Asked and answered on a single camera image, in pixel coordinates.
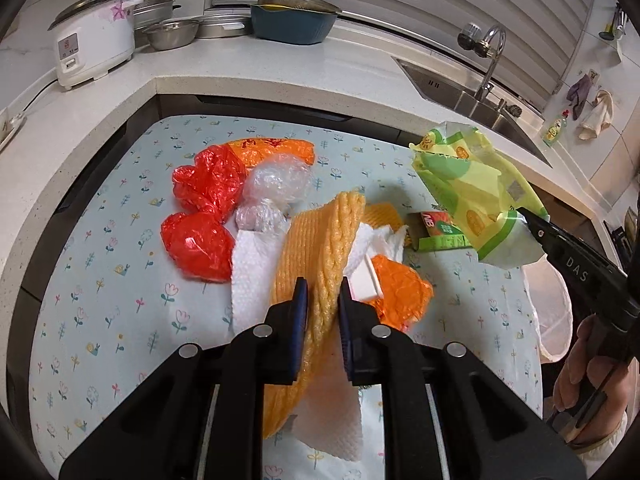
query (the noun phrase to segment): floral tablecloth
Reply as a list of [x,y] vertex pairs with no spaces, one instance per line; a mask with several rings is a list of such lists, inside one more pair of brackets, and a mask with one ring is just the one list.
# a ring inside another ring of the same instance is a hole
[[[33,340],[30,412],[41,460],[57,477],[63,460],[164,359],[185,342],[204,348],[234,335],[230,285],[184,278],[159,237],[179,210],[173,168],[210,144],[245,137],[306,139],[316,146],[313,187],[298,210],[355,189],[401,215],[433,210],[409,149],[331,130],[221,116],[175,116],[149,128],[91,200],[60,256]],[[233,221],[228,225],[236,232]],[[478,263],[473,250],[405,252],[434,286],[412,327],[420,343],[467,345],[542,414],[533,314],[519,269]],[[297,441],[286,429],[265,441],[264,478],[383,479],[380,388],[361,390],[365,451],[344,462]]]

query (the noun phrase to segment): dish soap bottle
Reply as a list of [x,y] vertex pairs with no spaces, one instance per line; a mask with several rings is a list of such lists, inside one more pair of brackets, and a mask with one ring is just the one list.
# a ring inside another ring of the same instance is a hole
[[565,110],[560,115],[558,115],[558,117],[556,117],[554,121],[551,123],[551,126],[549,126],[549,129],[542,136],[542,140],[545,141],[545,144],[547,146],[551,146],[554,142],[556,142],[556,140],[558,140],[558,137],[566,128],[566,118],[568,116],[569,116],[569,110]]

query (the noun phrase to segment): rice cooker lid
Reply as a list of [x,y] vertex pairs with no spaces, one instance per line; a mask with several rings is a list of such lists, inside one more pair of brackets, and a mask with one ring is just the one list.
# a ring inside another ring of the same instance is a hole
[[110,1],[111,0],[78,0],[76,3],[69,5],[65,10],[60,12],[59,15],[56,16],[56,19],[53,20],[53,23],[49,25],[47,30],[51,30],[56,25],[59,25],[83,10],[91,9],[92,7],[96,7]]

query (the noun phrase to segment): orange plastic wrapper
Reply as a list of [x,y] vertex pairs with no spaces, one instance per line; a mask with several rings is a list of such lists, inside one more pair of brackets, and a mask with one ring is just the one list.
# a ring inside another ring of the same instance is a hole
[[225,144],[202,150],[193,163],[175,168],[174,196],[187,211],[210,213],[223,224],[242,198],[246,168]]
[[405,331],[426,312],[433,297],[433,287],[411,267],[382,254],[374,256],[371,262],[384,297],[367,303],[376,309],[380,323]]
[[297,139],[240,139],[226,144],[248,168],[254,168],[265,158],[277,153],[296,155],[308,165],[316,161],[314,146],[308,140]]
[[164,248],[190,278],[231,280],[231,252],[236,241],[211,213],[175,213],[160,227]]

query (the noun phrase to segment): purple cloth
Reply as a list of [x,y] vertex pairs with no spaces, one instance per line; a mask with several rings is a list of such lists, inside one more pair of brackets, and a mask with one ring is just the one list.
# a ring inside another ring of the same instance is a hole
[[580,81],[569,88],[566,98],[568,101],[571,101],[571,106],[574,107],[574,121],[577,121],[582,113],[584,104],[587,101],[587,96],[589,95],[589,90],[591,90],[591,78],[588,74],[582,76]]

